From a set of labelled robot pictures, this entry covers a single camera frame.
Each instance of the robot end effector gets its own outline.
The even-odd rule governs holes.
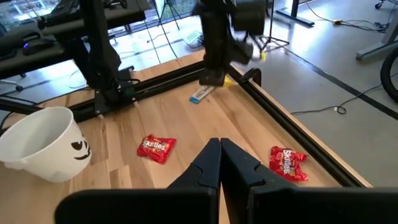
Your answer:
[[[206,72],[199,79],[201,85],[222,86],[231,62],[249,63],[253,45],[234,39],[231,27],[250,35],[262,35],[266,10],[263,0],[238,0],[236,4],[230,0],[201,0],[197,3],[192,14],[200,16],[206,65]]]

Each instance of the wooden tabletop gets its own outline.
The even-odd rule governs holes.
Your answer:
[[[133,77],[145,80],[195,63],[202,57],[203,52],[197,52],[135,72]],[[93,155],[89,166],[68,182],[51,184],[23,170],[1,166],[0,223],[53,223],[53,212],[59,201],[83,189],[165,188],[189,166],[209,138],[230,138],[266,166],[272,146],[305,152],[240,86],[218,88],[200,104],[194,105],[188,99],[198,87],[198,82],[189,83],[107,114],[104,118],[80,123]],[[261,91],[287,113],[264,90]],[[42,106],[71,106],[92,97],[92,90],[82,90],[50,100]],[[307,128],[289,116],[359,180],[370,186]],[[22,117],[14,114],[6,125]],[[160,165],[136,155],[142,138],[149,134],[177,139],[166,164]],[[312,157],[302,164],[302,169],[309,180],[297,183],[299,186],[339,186]],[[229,223],[223,197],[220,223]]]

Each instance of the gray floor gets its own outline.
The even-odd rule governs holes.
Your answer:
[[[387,22],[393,5],[386,2],[382,9],[376,10],[375,3],[377,1],[373,0],[361,3],[318,0],[310,5],[319,16],[328,19]],[[379,72],[384,56],[364,63],[356,61],[355,56],[358,50],[380,41],[383,34],[352,27],[333,27],[330,22],[319,21],[306,5],[300,7],[299,15],[315,21],[315,27],[307,29],[293,24],[290,30],[282,25],[275,28],[276,37],[290,40],[289,50],[359,91],[380,84]],[[353,97],[294,58],[275,50],[268,53],[266,62],[249,66],[262,69],[264,89],[289,111],[317,110]],[[398,104],[382,88],[368,96],[398,111]],[[370,183],[398,186],[396,120],[362,100],[352,101],[345,108],[348,110],[346,115],[330,110],[297,117]]]
[[[360,3],[355,0],[317,0],[310,5],[319,16],[329,19],[362,19],[385,23],[393,5],[386,2],[382,9],[375,10],[376,2],[375,0],[363,0]],[[290,5],[290,1],[276,1],[276,3],[277,8]],[[333,27],[330,22],[319,20],[305,4],[301,5],[299,15],[314,20],[315,27],[308,29],[294,23],[275,22],[273,34],[275,37],[290,41],[287,50],[359,91],[380,84],[379,71],[383,57],[359,63],[355,60],[355,55],[358,50],[379,41],[382,34],[352,27]],[[277,16],[277,19],[288,22],[280,16]],[[197,50],[187,47],[181,38],[193,30],[200,30],[200,23],[197,18],[186,18],[178,24],[181,27],[180,31],[177,31],[173,23],[167,24],[165,29],[166,32],[170,32],[167,36],[173,43],[175,53],[181,57]],[[161,33],[161,30],[153,28],[150,32],[154,38]],[[117,42],[111,42],[121,54],[123,60],[121,68],[134,64],[136,70],[142,70],[159,63],[155,52],[151,50],[152,44],[147,40],[149,40],[148,33],[142,31],[118,38]],[[154,44],[160,62],[175,58],[164,36],[157,37]],[[353,97],[344,89],[304,66],[298,57],[283,50],[270,51],[265,62],[252,63],[244,69],[251,67],[261,68],[263,88],[291,112],[338,105]],[[75,70],[72,62],[64,62],[29,73],[25,80],[20,80],[23,85],[43,84],[28,88],[21,93],[13,93],[12,96],[43,101],[72,91],[74,88],[71,87],[83,86],[85,83],[79,73],[70,78]],[[12,87],[0,86],[0,94],[11,90]],[[369,96],[398,111],[398,105],[390,100],[382,88],[370,92]],[[345,108],[348,110],[346,115],[329,110],[297,117],[370,183],[375,186],[398,186],[398,176],[395,173],[398,169],[396,162],[398,152],[395,152],[398,146],[398,132],[394,131],[396,120],[362,100],[354,100],[345,105]]]

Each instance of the black metal rail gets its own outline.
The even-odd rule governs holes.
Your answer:
[[[323,168],[344,187],[365,187],[353,174],[348,172],[335,158],[326,152],[314,139],[265,97],[250,82],[241,80],[242,75],[232,66],[228,74],[235,79],[267,113],[269,113]]]
[[[118,110],[124,106],[133,104],[135,101],[143,100],[171,89],[185,85],[199,79],[204,71],[203,61],[174,70],[158,77],[150,78],[133,87],[136,91],[136,99],[130,103],[120,105],[111,110]],[[258,73],[257,70],[247,72],[246,78],[233,66],[229,66],[228,73],[235,79],[239,85],[246,91],[267,113],[269,113],[325,170],[344,187],[365,187],[353,174],[348,172],[334,157],[332,157],[324,148],[322,148],[314,139],[312,139],[304,130],[302,130],[294,121],[292,121],[283,111],[281,111],[271,100],[264,96],[255,86],[248,81],[248,77]],[[76,122],[82,122],[98,116],[95,112],[95,100],[71,106]],[[36,106],[21,105],[16,102],[7,102],[6,108],[13,109],[12,112],[30,114],[41,108]]]

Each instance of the red candy bag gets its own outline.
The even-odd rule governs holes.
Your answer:
[[[308,176],[300,168],[300,163],[306,158],[306,154],[274,146],[271,149],[269,168],[287,180],[306,181]]]
[[[156,138],[150,134],[142,140],[137,155],[148,156],[153,161],[164,164],[176,141],[173,138]]]

